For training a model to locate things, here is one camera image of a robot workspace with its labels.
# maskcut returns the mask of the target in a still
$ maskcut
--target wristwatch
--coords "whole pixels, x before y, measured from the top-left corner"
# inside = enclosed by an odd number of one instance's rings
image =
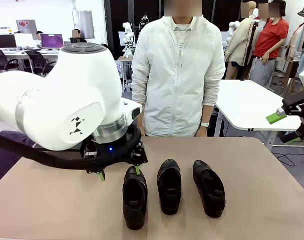
[[[201,126],[208,128],[210,126],[210,123],[209,122],[208,123],[201,122]]]

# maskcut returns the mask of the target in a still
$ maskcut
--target black shoe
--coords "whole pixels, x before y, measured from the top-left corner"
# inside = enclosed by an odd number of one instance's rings
[[[123,215],[131,230],[142,228],[145,221],[147,185],[142,171],[136,174],[134,166],[127,169],[123,184]]]
[[[211,218],[219,218],[225,208],[225,192],[221,179],[201,160],[194,163],[193,178],[205,213]]]
[[[181,173],[175,160],[166,160],[157,174],[158,194],[162,212],[176,214],[181,201]]]

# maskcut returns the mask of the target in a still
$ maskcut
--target table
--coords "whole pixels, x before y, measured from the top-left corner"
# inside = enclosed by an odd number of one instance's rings
[[[127,66],[131,66],[131,62],[133,61],[133,57],[129,57],[129,58],[125,58],[123,56],[120,56],[118,59],[117,59],[118,62],[121,62],[122,64],[122,75],[123,75],[123,89],[125,89],[125,82],[127,81],[127,74],[126,74],[126,71],[125,71],[125,67]]]
[[[57,58],[58,57],[58,52],[49,52],[49,53],[45,53],[45,52],[41,52],[42,56],[46,59],[52,59],[52,58]],[[29,58],[29,56],[27,55],[27,53],[25,53],[25,51],[17,51],[14,53],[8,53],[8,52],[4,52],[5,56],[8,59],[28,59],[30,62],[30,66],[31,66],[31,70],[32,73],[34,73],[33,71],[33,62],[32,60]]]
[[[21,240],[304,240],[304,190],[255,138],[143,138],[148,163],[148,211],[141,230],[126,228],[122,184],[129,167],[106,168],[106,181],[85,171],[21,159],[0,181],[0,238]],[[161,212],[156,176],[175,159],[182,200],[174,216]],[[206,216],[192,177],[195,160],[220,176],[221,218]]]
[[[274,124],[266,120],[267,116],[283,105],[282,99],[250,80],[222,80],[216,103],[219,115],[215,136],[219,136],[224,115],[236,129],[268,131],[264,144],[271,150],[278,131],[296,131],[301,124],[298,116],[288,116]]]

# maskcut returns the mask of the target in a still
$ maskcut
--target silver ring on robot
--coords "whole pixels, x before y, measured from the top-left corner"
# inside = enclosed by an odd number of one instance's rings
[[[39,90],[37,88],[33,88],[33,89],[30,89],[27,92],[25,92],[16,105],[16,110],[15,110],[16,124],[18,126],[18,129],[25,134],[26,134],[26,131],[24,128],[25,108],[26,108],[27,103],[30,100],[30,97],[36,91],[39,91]]]
[[[127,124],[125,120],[125,115],[122,115],[116,121],[109,124],[100,125],[93,132],[95,142],[98,144],[107,144],[120,139],[126,134]]]

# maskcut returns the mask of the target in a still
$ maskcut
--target power cord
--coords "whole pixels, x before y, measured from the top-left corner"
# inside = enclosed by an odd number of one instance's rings
[[[287,165],[287,166],[290,166],[290,167],[295,167],[295,163],[288,157],[288,155],[292,155],[292,156],[304,156],[304,154],[293,154],[293,153],[286,153],[286,154],[283,154],[283,153],[277,153],[277,152],[272,152],[273,154],[276,154],[276,155],[281,155],[281,156],[278,156],[276,157],[277,160],[279,160],[281,163],[283,163],[284,165]],[[291,164],[288,164],[286,162],[283,162],[280,160],[280,158],[282,157],[286,157],[286,159],[291,163]]]

